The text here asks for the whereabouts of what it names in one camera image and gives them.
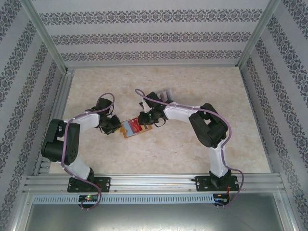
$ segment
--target ventilation slot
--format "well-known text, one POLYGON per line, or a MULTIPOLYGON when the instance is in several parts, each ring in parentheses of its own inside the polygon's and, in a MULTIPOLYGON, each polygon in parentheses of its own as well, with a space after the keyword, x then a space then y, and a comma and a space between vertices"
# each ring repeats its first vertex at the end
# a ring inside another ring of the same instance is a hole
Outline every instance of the ventilation slot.
MULTIPOLYGON (((78 204, 79 195, 37 195, 33 204, 70 205, 78 204)), ((214 203, 213 194, 182 194, 182 195, 102 195, 100 204, 203 204, 214 203)))

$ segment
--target floor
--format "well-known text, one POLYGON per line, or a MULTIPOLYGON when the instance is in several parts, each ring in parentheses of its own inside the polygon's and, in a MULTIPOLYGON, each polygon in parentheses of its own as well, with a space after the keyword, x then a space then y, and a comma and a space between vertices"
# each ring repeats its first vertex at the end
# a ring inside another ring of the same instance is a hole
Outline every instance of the floor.
MULTIPOLYGON (((64 118, 95 106, 97 98, 111 92, 121 121, 142 110, 135 88, 146 94, 172 89, 177 103, 200 106, 210 103, 231 124, 226 145, 229 166, 244 173, 265 173, 270 168, 237 67, 128 67, 78 69, 73 78, 64 118)), ((169 120, 161 128, 124 139, 119 131, 105 135, 90 129, 80 135, 79 153, 95 173, 207 173, 208 149, 188 123, 169 120)), ((50 173, 63 173, 52 163, 50 173)))

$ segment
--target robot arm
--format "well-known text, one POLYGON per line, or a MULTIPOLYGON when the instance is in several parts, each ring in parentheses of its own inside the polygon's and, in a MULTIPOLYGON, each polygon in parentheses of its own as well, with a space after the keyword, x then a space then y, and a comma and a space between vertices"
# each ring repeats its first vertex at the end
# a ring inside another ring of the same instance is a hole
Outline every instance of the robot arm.
MULTIPOLYGON (((154 92, 151 92, 147 97, 161 101, 154 92)), ((231 175, 231 171, 223 164, 221 155, 221 145, 227 137, 227 125, 220 118, 210 113, 177 107, 177 103, 173 101, 167 101, 166 103, 170 105, 166 106, 143 100, 141 106, 144 108, 144 112, 140 112, 139 124, 155 124, 158 123, 160 118, 164 120, 176 119, 190 123, 201 144, 209 148, 211 181, 215 187, 219 188, 231 175)), ((195 108, 217 113, 209 103, 195 108)))
MULTIPOLYGON (((110 100, 101 98, 97 106, 86 111, 98 111, 108 107, 110 104, 110 100)), ((111 116, 111 114, 112 112, 106 110, 101 113, 84 115, 75 119, 74 122, 69 125, 64 164, 75 176, 90 182, 94 181, 93 170, 78 157, 79 135, 90 128, 99 128, 101 132, 107 135, 115 132, 115 130, 120 128, 121 124, 119 118, 116 115, 111 116)), ((69 120, 53 119, 49 124, 41 153, 43 157, 48 158, 50 161, 61 163, 64 145, 61 138, 64 136, 68 121, 69 120)), ((82 182, 79 182, 79 184, 83 184, 85 187, 91 187, 82 182)))

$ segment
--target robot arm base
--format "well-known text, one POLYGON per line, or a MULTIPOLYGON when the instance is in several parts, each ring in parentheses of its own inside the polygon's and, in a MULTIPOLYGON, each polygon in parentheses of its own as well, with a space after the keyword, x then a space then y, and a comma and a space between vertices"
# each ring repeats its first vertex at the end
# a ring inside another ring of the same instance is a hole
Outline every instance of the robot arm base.
MULTIPOLYGON (((93 169, 90 168, 90 172, 89 172, 89 175, 87 177, 87 181, 91 182, 91 183, 94 183, 94 172, 93 172, 93 169)), ((72 190, 78 190, 79 192, 91 192, 93 190, 93 188, 95 188, 94 186, 86 183, 86 182, 83 182, 81 180, 77 180, 73 177, 71 177, 69 179, 69 183, 68 183, 68 187, 67 187, 67 191, 70 192, 72 190)))
POLYGON ((231 170, 229 169, 228 172, 222 177, 216 176, 211 171, 209 172, 209 174, 210 174, 210 178, 211 178, 211 183, 215 188, 225 189, 227 182, 228 182, 228 180, 231 176, 231 170))

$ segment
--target wall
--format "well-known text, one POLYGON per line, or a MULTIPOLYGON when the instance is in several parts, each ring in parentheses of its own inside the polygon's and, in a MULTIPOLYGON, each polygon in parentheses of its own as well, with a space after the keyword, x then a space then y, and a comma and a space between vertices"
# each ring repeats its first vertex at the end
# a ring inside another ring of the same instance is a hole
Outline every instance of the wall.
POLYGON ((282 0, 242 75, 272 168, 308 230, 308 1, 282 0))
POLYGON ((0 231, 39 155, 61 73, 17 0, 0 1, 0 231))
POLYGON ((34 0, 69 67, 236 64, 269 0, 34 0))

